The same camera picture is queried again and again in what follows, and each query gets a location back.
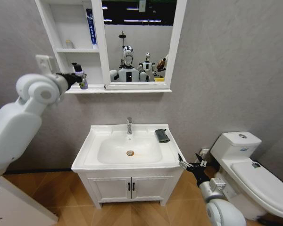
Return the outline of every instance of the wooden floor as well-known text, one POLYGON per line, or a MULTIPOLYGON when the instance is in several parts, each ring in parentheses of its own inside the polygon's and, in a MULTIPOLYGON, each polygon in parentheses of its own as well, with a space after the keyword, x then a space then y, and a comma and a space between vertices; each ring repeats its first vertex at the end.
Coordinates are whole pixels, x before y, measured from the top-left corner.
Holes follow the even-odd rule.
MULTIPOLYGON (((159 202, 107 203, 94 207, 73 172, 5 175, 59 217, 57 226, 211 226, 195 177, 184 172, 165 207, 159 202)), ((248 226, 259 226, 248 221, 248 226)))

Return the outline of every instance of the cabinet door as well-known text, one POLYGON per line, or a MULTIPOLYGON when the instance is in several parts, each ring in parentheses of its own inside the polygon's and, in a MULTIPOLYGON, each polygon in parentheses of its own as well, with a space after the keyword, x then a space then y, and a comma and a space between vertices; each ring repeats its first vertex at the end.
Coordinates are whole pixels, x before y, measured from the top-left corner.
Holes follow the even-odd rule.
POLYGON ((99 202, 116 202, 131 199, 131 178, 89 178, 99 202))
POLYGON ((132 178, 132 200, 163 200, 173 176, 132 178))

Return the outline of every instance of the mirror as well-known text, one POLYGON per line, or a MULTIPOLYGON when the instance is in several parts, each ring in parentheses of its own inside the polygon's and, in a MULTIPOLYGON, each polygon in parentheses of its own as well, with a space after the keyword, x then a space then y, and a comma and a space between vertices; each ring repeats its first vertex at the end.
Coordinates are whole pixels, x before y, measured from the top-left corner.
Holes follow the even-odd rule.
POLYGON ((164 82, 176 0, 102 0, 111 82, 164 82))

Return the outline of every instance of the white sink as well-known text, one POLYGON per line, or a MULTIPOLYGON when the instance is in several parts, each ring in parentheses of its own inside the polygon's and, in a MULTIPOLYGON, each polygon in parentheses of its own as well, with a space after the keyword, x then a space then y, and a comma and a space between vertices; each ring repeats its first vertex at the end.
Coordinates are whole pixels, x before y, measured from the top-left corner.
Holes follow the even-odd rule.
POLYGON ((115 132, 101 143, 98 152, 98 160, 105 164, 152 163, 161 159, 157 139, 152 134, 142 135, 140 132, 131 140, 123 132, 115 132), (133 151, 133 155, 127 155, 128 151, 133 151))
POLYGON ((133 124, 131 140, 126 132, 127 125, 91 126, 72 170, 178 167, 181 152, 167 124, 133 124), (158 142, 157 129, 166 129, 168 143, 158 142))

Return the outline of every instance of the wall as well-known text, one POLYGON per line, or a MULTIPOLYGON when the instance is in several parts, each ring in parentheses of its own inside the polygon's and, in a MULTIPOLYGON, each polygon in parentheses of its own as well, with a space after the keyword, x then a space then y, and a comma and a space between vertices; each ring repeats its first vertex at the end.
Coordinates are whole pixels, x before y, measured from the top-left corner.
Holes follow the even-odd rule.
POLYGON ((118 36, 122 31, 127 36, 125 45, 134 50, 133 66, 137 68, 146 60, 147 52, 151 53, 151 62, 156 64, 168 54, 172 29, 172 26, 105 25, 110 70, 119 70, 123 40, 118 36))
MULTIPOLYGON (((0 106, 52 55, 33 0, 0 1, 0 106)), ((188 1, 172 93, 65 95, 10 170, 69 168, 90 125, 169 123, 186 159, 228 131, 263 140, 254 158, 283 179, 283 0, 188 1)))

